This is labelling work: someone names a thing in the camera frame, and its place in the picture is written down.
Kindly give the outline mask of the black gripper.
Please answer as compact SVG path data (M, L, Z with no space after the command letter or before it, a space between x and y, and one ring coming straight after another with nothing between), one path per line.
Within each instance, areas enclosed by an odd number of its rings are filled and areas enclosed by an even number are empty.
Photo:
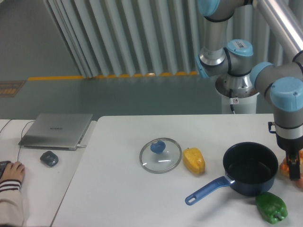
M286 163L289 168L289 178L292 181L296 181L300 178L300 158L299 154L292 154L303 148L303 137L296 139L285 139L276 135L278 146L284 150L286 155Z

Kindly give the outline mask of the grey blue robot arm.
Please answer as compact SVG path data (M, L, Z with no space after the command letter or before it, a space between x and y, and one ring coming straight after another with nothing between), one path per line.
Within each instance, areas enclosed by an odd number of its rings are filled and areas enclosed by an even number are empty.
M285 151L289 178L301 178L299 152L303 147L303 29L289 7L279 0L200 0L206 19L204 44L196 56L201 77L249 77L248 90L260 93L273 108L278 146ZM268 23L291 60L274 66L262 62L252 66L252 45L244 40L226 43L227 22L238 7L252 5Z

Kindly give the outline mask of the white striped sleeve forearm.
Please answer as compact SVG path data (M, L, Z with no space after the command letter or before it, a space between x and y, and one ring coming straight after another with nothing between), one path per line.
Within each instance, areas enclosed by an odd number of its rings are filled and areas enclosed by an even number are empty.
M0 225L21 227L24 222L21 181L4 180L0 183Z

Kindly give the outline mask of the person's hand on mouse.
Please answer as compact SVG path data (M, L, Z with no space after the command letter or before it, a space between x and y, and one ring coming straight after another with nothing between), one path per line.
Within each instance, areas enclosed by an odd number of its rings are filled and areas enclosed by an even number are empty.
M25 165L17 161L15 163L8 163L0 182L3 181L20 181L23 182L25 176Z

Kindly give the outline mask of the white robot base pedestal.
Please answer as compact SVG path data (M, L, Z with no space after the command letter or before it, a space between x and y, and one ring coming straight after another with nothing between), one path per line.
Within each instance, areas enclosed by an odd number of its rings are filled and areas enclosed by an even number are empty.
M220 75L215 88L221 97L223 114L255 114L259 92L254 88L250 74L244 76Z

